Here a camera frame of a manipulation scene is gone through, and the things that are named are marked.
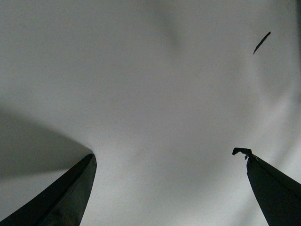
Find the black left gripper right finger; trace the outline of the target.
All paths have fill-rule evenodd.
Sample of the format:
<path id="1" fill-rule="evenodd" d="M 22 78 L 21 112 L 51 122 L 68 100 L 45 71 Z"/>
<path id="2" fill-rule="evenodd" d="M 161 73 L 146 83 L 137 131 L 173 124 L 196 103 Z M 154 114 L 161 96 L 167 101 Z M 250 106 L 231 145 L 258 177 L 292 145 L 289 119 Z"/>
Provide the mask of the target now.
<path id="1" fill-rule="evenodd" d="M 247 160 L 247 176 L 255 198 L 270 226 L 301 224 L 301 185 L 252 153 L 251 149 L 235 147 Z"/>

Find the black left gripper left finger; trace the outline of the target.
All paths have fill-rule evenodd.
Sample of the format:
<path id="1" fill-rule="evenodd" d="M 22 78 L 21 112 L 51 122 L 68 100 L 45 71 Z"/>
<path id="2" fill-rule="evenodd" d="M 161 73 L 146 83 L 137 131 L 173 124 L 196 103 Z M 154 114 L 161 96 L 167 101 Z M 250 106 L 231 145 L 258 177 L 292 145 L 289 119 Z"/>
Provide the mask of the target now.
<path id="1" fill-rule="evenodd" d="M 91 194 L 96 168 L 95 155 L 87 155 L 0 224 L 79 226 Z"/>

